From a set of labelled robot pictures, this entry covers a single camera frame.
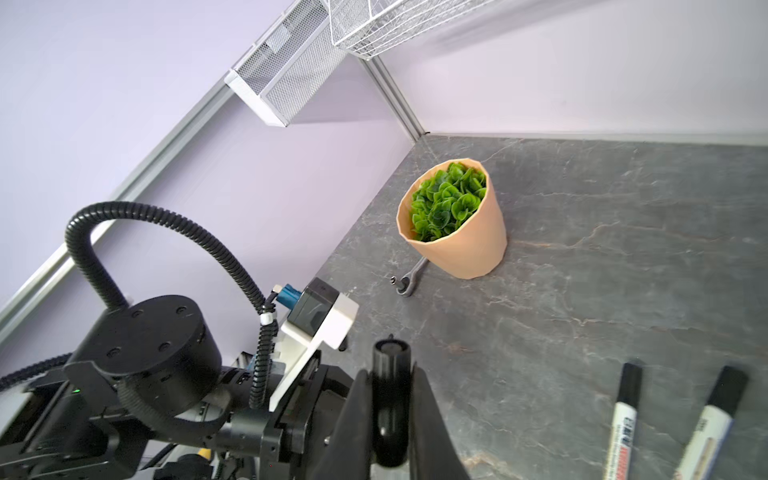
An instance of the marker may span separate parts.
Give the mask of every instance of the marker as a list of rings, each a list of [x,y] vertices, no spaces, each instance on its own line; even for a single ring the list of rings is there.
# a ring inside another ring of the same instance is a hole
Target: marker
[[[627,478],[642,379],[641,367],[633,363],[624,364],[621,369],[619,394],[614,407],[611,444],[608,446],[608,457],[605,459],[603,480],[626,480]]]
[[[674,471],[674,480],[705,480],[709,476],[748,381],[746,373],[732,366],[724,366],[720,371],[683,459]]]

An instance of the white mesh shelf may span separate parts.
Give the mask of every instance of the white mesh shelf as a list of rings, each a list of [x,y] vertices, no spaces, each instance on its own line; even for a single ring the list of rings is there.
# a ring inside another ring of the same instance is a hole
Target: white mesh shelf
[[[369,60],[494,0],[330,0],[333,44]]]
[[[331,42],[326,3],[298,0],[224,80],[266,124],[286,127],[345,55]]]

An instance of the cylindrical black motor housing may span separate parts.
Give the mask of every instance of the cylindrical black motor housing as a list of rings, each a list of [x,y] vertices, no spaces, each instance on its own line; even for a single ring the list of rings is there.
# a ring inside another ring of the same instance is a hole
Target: cylindrical black motor housing
[[[408,452],[411,347],[389,338],[373,347],[373,451],[385,467],[402,465]]]
[[[65,367],[70,380],[85,389],[78,384],[83,362],[109,381],[139,379],[134,385],[141,398],[170,416],[202,400],[221,371],[221,354],[202,312],[178,295],[105,313]]]

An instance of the marker cap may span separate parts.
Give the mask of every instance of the marker cap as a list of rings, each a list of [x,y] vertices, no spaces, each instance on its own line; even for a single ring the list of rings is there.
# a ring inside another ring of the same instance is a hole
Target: marker cap
[[[643,379],[643,369],[633,363],[625,363],[621,369],[621,383],[616,403],[626,403],[637,410],[640,401],[640,384]]]
[[[750,378],[741,370],[724,366],[720,370],[720,376],[717,377],[717,383],[712,389],[707,405],[716,406],[733,417],[749,380]]]

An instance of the white wall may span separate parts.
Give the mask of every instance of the white wall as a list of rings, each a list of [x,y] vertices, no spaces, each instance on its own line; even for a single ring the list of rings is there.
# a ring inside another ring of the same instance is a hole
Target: white wall
[[[498,0],[382,57],[427,131],[768,142],[764,0]]]
[[[238,98],[228,101],[141,201],[206,227],[263,292],[275,283],[303,287],[411,146],[362,65],[347,58],[288,128],[267,127]],[[124,220],[96,250],[134,301],[197,301],[225,362],[255,350],[257,315],[194,243]],[[72,351],[102,309],[71,273],[0,351],[0,375]]]
[[[0,2],[0,306],[291,2]]]

